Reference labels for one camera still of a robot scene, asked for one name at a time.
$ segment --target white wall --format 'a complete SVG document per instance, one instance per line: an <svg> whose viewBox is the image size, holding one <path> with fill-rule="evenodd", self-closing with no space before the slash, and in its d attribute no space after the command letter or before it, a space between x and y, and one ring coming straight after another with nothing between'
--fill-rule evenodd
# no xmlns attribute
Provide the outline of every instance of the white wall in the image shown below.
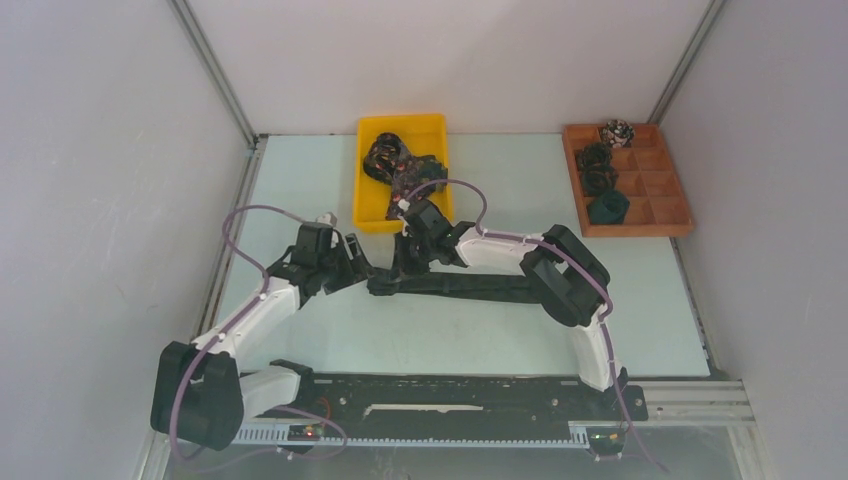
<svg viewBox="0 0 848 480"><path fill-rule="evenodd" d="M257 131L326 134L432 111L452 132L644 121L708 0L191 3Z"/></svg>
<svg viewBox="0 0 848 480"><path fill-rule="evenodd" d="M785 479L845 478L848 3L730 2L663 122L719 360Z"/></svg>
<svg viewBox="0 0 848 480"><path fill-rule="evenodd" d="M124 479L245 144L164 0L0 3L0 465Z"/></svg>

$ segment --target brown compartment tray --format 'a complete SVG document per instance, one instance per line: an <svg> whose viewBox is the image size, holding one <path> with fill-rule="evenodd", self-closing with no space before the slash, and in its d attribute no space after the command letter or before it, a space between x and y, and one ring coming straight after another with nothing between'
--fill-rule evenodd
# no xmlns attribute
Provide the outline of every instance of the brown compartment tray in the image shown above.
<svg viewBox="0 0 848 480"><path fill-rule="evenodd" d="M584 237L682 237L695 228L692 213L665 140L657 125L633 125L632 147L612 149L612 166L618 170L616 189L630 200L622 225L589 223L586 195L577 172L577 154L600 141L603 125L569 125L562 133L568 174Z"/></svg>

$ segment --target yellow bin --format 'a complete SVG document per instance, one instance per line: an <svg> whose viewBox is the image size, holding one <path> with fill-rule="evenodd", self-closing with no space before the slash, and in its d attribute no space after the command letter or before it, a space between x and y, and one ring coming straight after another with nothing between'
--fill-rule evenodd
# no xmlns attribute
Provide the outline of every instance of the yellow bin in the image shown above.
<svg viewBox="0 0 848 480"><path fill-rule="evenodd" d="M356 179L353 184L353 224L365 233L395 233L401 231L403 222L386 220L392 188L365 174L362 161L383 132L398 135L413 155L435 155L436 160L448 168L448 138L445 117L441 114L401 115L392 117L366 117L359 120L356 133ZM439 207L448 220L453 221L453 197L450 186L434 193L429 199Z"/></svg>

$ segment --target plastic bin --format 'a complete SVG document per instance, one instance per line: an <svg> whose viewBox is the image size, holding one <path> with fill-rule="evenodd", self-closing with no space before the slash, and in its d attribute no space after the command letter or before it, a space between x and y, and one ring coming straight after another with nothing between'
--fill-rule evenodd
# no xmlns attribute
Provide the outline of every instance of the plastic bin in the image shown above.
<svg viewBox="0 0 848 480"><path fill-rule="evenodd" d="M353 224L365 233L395 233L401 231L401 220L386 220L391 187L365 174L362 160L377 135L392 132L398 135L413 155L435 155L448 168L448 141L445 117L441 114L366 117L359 120L356 134L356 176L353 186ZM453 197L449 185L429 199L453 221Z"/></svg>

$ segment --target metal frame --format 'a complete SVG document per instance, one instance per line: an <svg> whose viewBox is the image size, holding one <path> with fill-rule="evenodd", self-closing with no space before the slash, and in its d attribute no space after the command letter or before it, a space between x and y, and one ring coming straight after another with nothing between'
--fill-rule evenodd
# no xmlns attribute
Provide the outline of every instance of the metal frame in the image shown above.
<svg viewBox="0 0 848 480"><path fill-rule="evenodd" d="M247 142L255 147L242 173L241 183L233 206L245 205L251 197L256 175L261 164L267 137L258 138L250 126L231 85L226 79L209 42L203 34L200 25L187 0L168 0L174 8L175 15L180 19L192 44L197 49L205 68L215 87L221 93L230 109L242 134ZM704 40L712 30L726 0L712 0L704 13L696 31L690 39L683 56L675 68L668 84L651 113L649 123L659 123L674 99L680 84L700 51ZM236 239L241 233L243 220L237 224ZM672 246L680 265L681 275L687 287L687 296L692 305L693 313L704 332L704 348L712 367L719 367L719 362L709 348L709 329L705 327L698 313L693 292L689 287L688 276L677 248L677 242L672 240ZM226 251L223 244L219 251L214 274L209 282L208 299L203 311L197 334L206 331L214 323L218 313L220 299L230 270L232 253ZM768 454L756 428L754 414L748 402L744 385L741 381L714 380L631 380L631 383L641 386L645 392L648 404L649 418L637 425L651 427L679 426L725 426L730 436L736 462L743 480L760 480L773 478ZM245 424L245 429L260 428L267 430L267 423L275 420L254 419ZM584 427L616 426L617 422L570 422L570 426L580 429ZM170 445L166 435L149 432L145 441L142 457L134 479L160 480L164 477L170 457Z"/></svg>

